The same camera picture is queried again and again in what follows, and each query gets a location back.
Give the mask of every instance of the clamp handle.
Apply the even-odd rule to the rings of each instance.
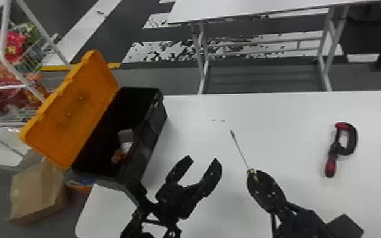
[[[351,124],[346,122],[337,122],[335,124],[337,133],[331,146],[329,147],[328,160],[325,165],[325,175],[328,178],[332,178],[337,170],[337,158],[338,155],[350,155],[356,149],[358,143],[358,132]],[[347,146],[343,147],[340,143],[340,137],[342,131],[346,131],[349,134]]]

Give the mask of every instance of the white table surface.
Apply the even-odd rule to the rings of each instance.
[[[142,179],[148,197],[154,201],[168,171],[187,154],[194,164],[182,185],[197,182],[214,157],[223,166],[217,188],[179,222],[182,237],[271,237],[268,214],[247,191],[230,129],[250,166],[269,173],[289,201],[314,209],[325,222],[347,213],[364,238],[381,237],[381,91],[165,96],[164,104],[168,119]],[[337,163],[335,177],[325,178],[338,121],[352,123],[359,142]],[[124,193],[95,185],[75,233],[118,238],[134,209]],[[145,228],[155,237],[165,231]]]
[[[168,23],[186,23],[226,17],[251,16],[378,0],[176,0]]]

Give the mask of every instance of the black and white floor pattern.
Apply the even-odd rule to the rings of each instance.
[[[174,0],[161,0],[159,3],[169,3]],[[308,16],[308,15],[325,15],[328,9],[315,9],[306,11],[296,11],[292,13],[279,13],[272,15],[258,16],[259,20],[267,18],[286,18],[290,16]],[[167,29],[175,28],[180,25],[167,24],[169,13],[154,13],[144,24],[142,30],[154,30],[154,29]],[[292,32],[284,34],[264,34],[264,35],[252,35],[250,37],[238,36],[238,37],[222,37],[221,39],[210,39],[208,44],[215,46],[217,44],[223,44],[227,42],[256,42],[260,39],[295,39],[296,37],[317,37],[322,34],[321,30],[313,30],[308,32]],[[265,45],[251,45],[244,47],[227,47],[212,48],[212,52],[218,54],[213,60],[222,60],[226,56],[222,56],[223,50],[233,51],[236,53],[242,53],[242,59],[256,59],[256,58],[283,58],[283,57],[298,57],[298,56],[315,56],[316,51],[305,51],[304,48],[314,48],[319,46],[320,41],[304,41],[301,44],[301,51],[284,52],[283,49],[295,49],[297,42],[291,42],[286,44],[265,44]],[[324,55],[326,55],[330,47],[330,37],[327,37],[325,43]],[[338,45],[335,51],[336,56],[342,56],[344,54],[341,45]],[[372,62],[377,58],[377,54],[348,54],[346,55],[349,62]],[[166,62],[166,61],[190,61],[195,60],[195,49],[190,39],[175,40],[175,41],[145,41],[135,42],[132,44],[127,55],[124,57],[122,63],[138,63],[138,62]]]

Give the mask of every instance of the wire basket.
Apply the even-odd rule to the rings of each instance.
[[[0,29],[0,126],[25,124],[48,97],[49,91],[39,82],[45,56],[56,53],[69,66],[27,5],[16,1],[28,21],[13,23],[12,0],[6,1]]]

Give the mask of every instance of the metal rack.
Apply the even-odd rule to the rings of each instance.
[[[62,55],[59,49],[53,42],[52,37],[44,30],[43,26],[36,19],[23,0],[15,0],[24,14],[28,17],[29,22],[35,27],[32,34],[32,42],[25,42],[23,52],[14,60],[6,58],[6,46],[8,45],[8,32],[20,31],[18,25],[10,19],[11,4],[13,0],[6,0],[3,6],[1,28],[0,28],[0,65],[6,67],[6,73],[12,80],[0,79],[0,91],[23,89],[30,91],[30,94],[43,102],[45,96],[37,88],[37,79],[42,77],[40,70],[43,66],[44,58],[49,54],[57,54],[62,62],[70,69],[71,66],[66,58]],[[31,117],[35,115],[37,106],[25,106],[16,108],[7,106],[8,113],[0,115],[0,127],[21,127]],[[7,143],[0,140],[0,143],[10,148],[14,153],[24,157],[24,154],[19,153],[16,149],[10,147]]]

